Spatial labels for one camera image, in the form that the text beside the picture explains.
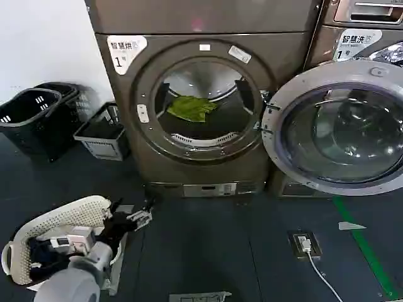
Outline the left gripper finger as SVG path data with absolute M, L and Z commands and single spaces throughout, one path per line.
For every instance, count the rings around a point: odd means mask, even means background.
M 112 201 L 110 206 L 104 212 L 104 219 L 110 219 L 115 214 L 117 208 L 122 204 L 123 198 Z
M 128 231 L 136 232 L 141 228 L 147 226 L 152 221 L 152 209 L 154 206 L 154 202 L 151 201 L 147 203 L 141 210 L 136 211 L 127 216 Z

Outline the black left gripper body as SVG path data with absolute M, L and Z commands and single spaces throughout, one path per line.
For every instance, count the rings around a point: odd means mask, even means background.
M 102 231 L 102 242 L 105 244 L 118 244 L 123 236 L 128 233 L 128 214 L 115 212 L 110 219 L 104 219 Z

